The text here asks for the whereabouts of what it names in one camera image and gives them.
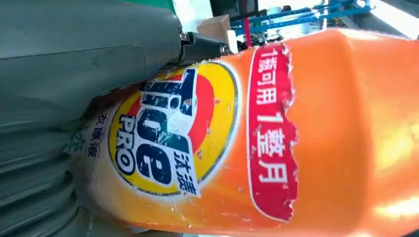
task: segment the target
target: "yellow circular label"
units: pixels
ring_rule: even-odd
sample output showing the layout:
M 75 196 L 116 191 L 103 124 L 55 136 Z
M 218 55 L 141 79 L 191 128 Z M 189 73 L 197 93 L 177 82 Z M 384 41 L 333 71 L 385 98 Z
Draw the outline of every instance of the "yellow circular label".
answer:
M 237 124 L 237 82 L 206 63 L 145 82 L 119 106 L 109 154 L 123 179 L 151 195 L 189 193 L 215 172 Z

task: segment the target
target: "red pole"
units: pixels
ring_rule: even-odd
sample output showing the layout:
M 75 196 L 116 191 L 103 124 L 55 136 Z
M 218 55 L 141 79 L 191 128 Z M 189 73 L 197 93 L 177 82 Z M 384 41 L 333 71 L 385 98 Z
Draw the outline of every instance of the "red pole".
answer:
M 248 0 L 242 0 L 242 7 L 243 7 L 242 14 L 247 14 L 247 12 L 248 12 Z M 245 28 L 246 44 L 247 44 L 248 47 L 251 47 L 249 19 L 247 17 L 245 19 L 243 19 L 243 27 Z

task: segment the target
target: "red label banner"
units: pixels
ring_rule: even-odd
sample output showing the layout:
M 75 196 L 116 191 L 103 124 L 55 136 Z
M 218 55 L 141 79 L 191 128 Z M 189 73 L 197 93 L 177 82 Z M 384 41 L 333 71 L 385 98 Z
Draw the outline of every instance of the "red label banner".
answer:
M 265 216 L 289 221 L 297 198 L 296 128 L 286 118 L 293 100 L 288 50 L 255 50 L 248 91 L 248 172 L 251 197 Z

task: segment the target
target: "metal bolt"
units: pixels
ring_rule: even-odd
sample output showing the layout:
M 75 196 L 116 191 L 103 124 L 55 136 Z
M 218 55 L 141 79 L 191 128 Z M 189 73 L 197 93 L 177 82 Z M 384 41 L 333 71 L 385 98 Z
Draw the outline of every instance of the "metal bolt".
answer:
M 230 54 L 230 49 L 226 45 L 221 46 L 220 51 L 221 51 L 221 55 Z
M 190 41 L 188 33 L 185 32 L 180 33 L 180 39 L 184 41 Z

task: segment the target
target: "cardboard box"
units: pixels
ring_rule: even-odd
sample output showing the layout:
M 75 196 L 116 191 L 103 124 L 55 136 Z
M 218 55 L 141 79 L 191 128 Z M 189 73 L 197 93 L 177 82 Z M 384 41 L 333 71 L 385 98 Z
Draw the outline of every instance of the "cardboard box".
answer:
M 216 16 L 204 20 L 198 26 L 198 33 L 220 40 L 228 44 L 227 31 L 231 29 L 228 15 Z

